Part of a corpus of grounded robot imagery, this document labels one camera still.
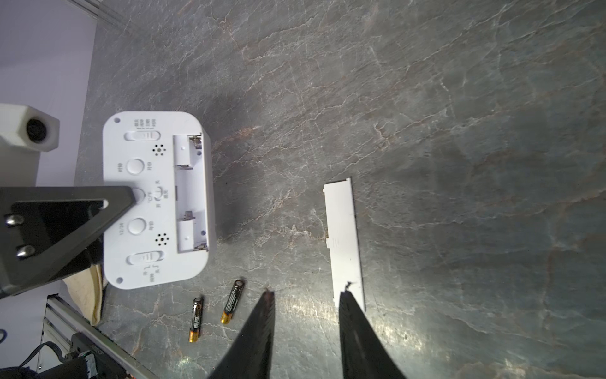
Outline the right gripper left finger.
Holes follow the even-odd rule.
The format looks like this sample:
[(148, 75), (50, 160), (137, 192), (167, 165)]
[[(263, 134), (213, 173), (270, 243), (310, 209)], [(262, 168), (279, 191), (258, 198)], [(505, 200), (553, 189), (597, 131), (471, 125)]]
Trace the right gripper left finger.
[(209, 378), (269, 378), (275, 320), (274, 292), (265, 291)]

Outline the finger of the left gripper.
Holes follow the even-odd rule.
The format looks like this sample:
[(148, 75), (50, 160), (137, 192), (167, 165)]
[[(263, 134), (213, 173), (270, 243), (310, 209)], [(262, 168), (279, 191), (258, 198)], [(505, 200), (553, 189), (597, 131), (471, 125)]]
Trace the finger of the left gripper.
[(3, 187), (1, 297), (100, 262), (104, 232), (135, 204), (129, 186)]

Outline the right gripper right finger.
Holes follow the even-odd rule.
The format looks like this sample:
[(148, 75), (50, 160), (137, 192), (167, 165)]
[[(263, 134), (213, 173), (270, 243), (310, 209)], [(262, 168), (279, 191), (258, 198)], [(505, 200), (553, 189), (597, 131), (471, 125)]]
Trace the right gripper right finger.
[(344, 378), (405, 378), (349, 291), (339, 298), (339, 335)]

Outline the AAA battery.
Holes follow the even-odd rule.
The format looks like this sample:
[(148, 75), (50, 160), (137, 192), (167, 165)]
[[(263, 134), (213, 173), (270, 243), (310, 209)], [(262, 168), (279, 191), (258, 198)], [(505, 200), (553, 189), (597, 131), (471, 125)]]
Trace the AAA battery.
[(238, 302), (241, 298), (241, 294), (245, 288), (246, 282), (242, 279), (238, 279), (234, 282), (232, 289), (230, 290), (230, 295), (228, 296), (227, 302), (223, 308), (223, 313), (221, 316), (221, 323), (226, 325), (229, 324), (236, 309), (238, 306)]
[(192, 318), (189, 328), (189, 342), (195, 343), (200, 338), (202, 314), (204, 309), (204, 298), (197, 297), (193, 300), (192, 305)]

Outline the white battery cover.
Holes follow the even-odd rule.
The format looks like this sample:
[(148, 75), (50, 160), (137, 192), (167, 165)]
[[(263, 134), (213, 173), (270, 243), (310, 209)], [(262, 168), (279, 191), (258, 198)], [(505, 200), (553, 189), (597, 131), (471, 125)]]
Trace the white battery cover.
[(339, 306), (340, 294), (349, 291), (366, 311), (351, 179), (324, 185), (324, 199), (334, 303)]

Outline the white digital alarm clock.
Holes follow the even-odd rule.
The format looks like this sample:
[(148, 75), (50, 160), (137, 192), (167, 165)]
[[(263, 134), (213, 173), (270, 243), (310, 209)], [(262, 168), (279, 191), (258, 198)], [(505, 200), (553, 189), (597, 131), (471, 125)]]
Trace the white digital alarm clock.
[(122, 290), (189, 280), (216, 252), (211, 140), (182, 111), (125, 111), (103, 129), (107, 186), (134, 206), (104, 233), (104, 272)]

